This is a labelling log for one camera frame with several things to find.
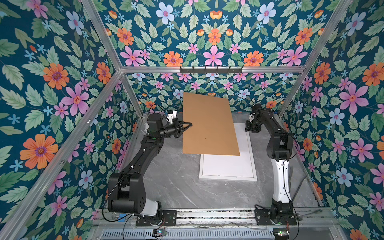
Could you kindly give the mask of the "brown cardboard backing board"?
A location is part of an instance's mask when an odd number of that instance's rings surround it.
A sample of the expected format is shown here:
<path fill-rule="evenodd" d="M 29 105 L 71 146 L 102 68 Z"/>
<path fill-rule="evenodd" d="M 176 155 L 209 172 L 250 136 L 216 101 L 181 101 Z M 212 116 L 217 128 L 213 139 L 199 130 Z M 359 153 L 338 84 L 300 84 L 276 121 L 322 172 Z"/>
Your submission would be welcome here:
<path fill-rule="evenodd" d="M 184 154 L 240 155 L 228 99 L 184 93 L 183 121 L 192 123 L 183 133 Z"/>

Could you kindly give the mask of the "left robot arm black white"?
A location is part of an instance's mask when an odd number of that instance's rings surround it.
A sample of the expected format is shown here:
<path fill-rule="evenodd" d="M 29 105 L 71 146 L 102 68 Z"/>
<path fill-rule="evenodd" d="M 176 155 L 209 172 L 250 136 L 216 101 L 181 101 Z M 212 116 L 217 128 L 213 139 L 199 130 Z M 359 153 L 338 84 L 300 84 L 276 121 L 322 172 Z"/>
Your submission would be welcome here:
<path fill-rule="evenodd" d="M 161 151 L 165 139 L 181 137 L 193 124 L 159 113 L 150 114 L 147 124 L 147 133 L 140 142 L 141 147 L 133 160 L 109 178 L 107 208 L 109 212 L 161 219 L 161 203 L 147 198 L 144 186 L 145 172 Z"/>

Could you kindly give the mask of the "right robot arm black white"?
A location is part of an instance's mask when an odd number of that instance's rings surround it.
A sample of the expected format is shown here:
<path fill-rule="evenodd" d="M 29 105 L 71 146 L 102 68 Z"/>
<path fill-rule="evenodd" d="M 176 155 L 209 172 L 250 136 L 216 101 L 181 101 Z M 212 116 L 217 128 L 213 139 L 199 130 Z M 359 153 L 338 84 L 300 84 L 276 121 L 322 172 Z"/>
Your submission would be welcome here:
<path fill-rule="evenodd" d="M 246 132 L 259 133 L 265 126 L 270 139 L 267 144 L 267 156 L 271 159 L 274 176 L 274 191 L 269 211 L 265 211 L 269 220 L 266 224 L 296 225 L 297 216 L 289 188 L 289 161 L 292 158 L 294 139 L 276 120 L 270 109 L 254 104 L 250 119 L 246 121 Z"/>

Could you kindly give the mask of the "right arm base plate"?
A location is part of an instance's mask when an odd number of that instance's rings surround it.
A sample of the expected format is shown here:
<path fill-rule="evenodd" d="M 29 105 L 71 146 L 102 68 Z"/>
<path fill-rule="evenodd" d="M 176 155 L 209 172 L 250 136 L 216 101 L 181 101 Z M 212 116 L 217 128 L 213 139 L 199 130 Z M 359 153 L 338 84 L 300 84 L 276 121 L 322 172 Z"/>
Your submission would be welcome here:
<path fill-rule="evenodd" d="M 270 211 L 262 210 L 262 209 L 255 209 L 255 219 L 258 226 L 283 226 L 283 225 L 289 225 L 289 226 L 296 226 L 297 220 L 295 215 L 288 214 L 285 216 L 277 216 L 274 219 L 271 218 Z"/>

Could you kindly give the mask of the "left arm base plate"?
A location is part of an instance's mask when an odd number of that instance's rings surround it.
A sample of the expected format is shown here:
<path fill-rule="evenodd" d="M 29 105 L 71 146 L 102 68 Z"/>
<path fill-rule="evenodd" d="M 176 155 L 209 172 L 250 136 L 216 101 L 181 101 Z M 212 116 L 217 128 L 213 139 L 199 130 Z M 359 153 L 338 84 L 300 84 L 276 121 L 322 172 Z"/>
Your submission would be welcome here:
<path fill-rule="evenodd" d="M 177 221 L 176 210 L 158 210 L 154 216 L 138 216 L 136 220 L 137 227 L 174 227 Z"/>

